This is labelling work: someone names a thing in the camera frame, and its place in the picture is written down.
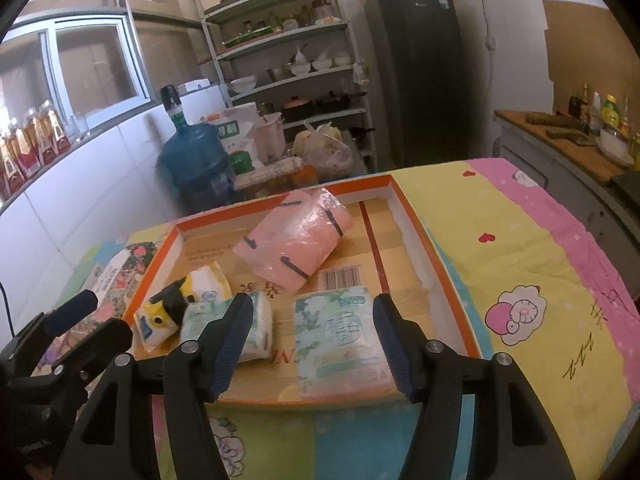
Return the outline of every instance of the barcode label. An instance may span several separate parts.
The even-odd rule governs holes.
[[[340,267],[339,269],[324,269],[318,274],[320,290],[337,290],[350,286],[362,285],[360,268],[357,265]]]

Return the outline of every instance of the cable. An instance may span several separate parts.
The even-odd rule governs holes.
[[[0,292],[2,292],[2,298],[4,299],[4,309],[6,310],[6,318],[9,322],[9,330],[11,332],[11,337],[15,337],[14,332],[14,324],[11,321],[11,311],[9,311],[9,300],[6,298],[6,291],[4,290],[4,286],[2,286],[2,282],[0,282]]]
[[[489,25],[489,17],[486,15],[486,7],[484,6],[484,0],[480,0],[482,2],[482,14],[484,15],[484,24],[486,25],[486,38],[488,39],[491,36],[491,26]],[[494,85],[494,51],[487,49],[489,51],[489,83],[486,86],[486,94],[484,95],[484,104],[489,99],[489,94],[491,93],[492,87]]]

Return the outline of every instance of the green tissue package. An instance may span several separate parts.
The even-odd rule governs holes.
[[[273,340],[273,314],[269,300],[262,292],[252,292],[249,296],[254,302],[254,322],[242,348],[241,363],[269,358]],[[184,312],[180,343],[199,338],[209,322],[222,319],[232,301],[233,299],[191,303]]]
[[[301,393],[326,397],[395,389],[363,286],[296,298]]]

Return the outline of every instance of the refrigerator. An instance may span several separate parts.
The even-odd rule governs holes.
[[[468,158],[470,82],[453,0],[367,0],[399,168]]]

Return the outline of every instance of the white bowl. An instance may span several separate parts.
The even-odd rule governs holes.
[[[334,65],[334,60],[331,58],[316,59],[311,65],[314,67],[314,70],[320,72],[321,70],[329,70]]]
[[[235,79],[229,83],[231,89],[237,94],[246,94],[253,90],[257,84],[258,78],[255,75],[241,77],[240,79]]]
[[[293,75],[303,75],[311,72],[311,63],[306,63],[304,65],[289,65],[289,70]]]

